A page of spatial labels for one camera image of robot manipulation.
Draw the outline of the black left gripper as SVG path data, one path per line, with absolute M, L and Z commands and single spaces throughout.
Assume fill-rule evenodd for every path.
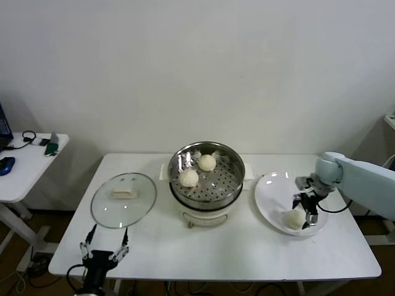
M 114 252 L 91 250 L 91 241 L 96 231 L 97 224 L 80 243 L 83 266 L 87 269 L 82 290 L 102 290 L 107 272 L 117 267 L 129 253 L 128 228 L 125 229 L 121 246 Z

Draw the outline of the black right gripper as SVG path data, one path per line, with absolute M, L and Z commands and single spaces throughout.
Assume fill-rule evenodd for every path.
M 315 226 L 318 221 L 318 203 L 323 200 L 323 196 L 316 195 L 314 191 L 300 192 L 293 195 L 292 209 L 300 208 L 306 212 L 306 221 L 302 225 L 302 229 Z

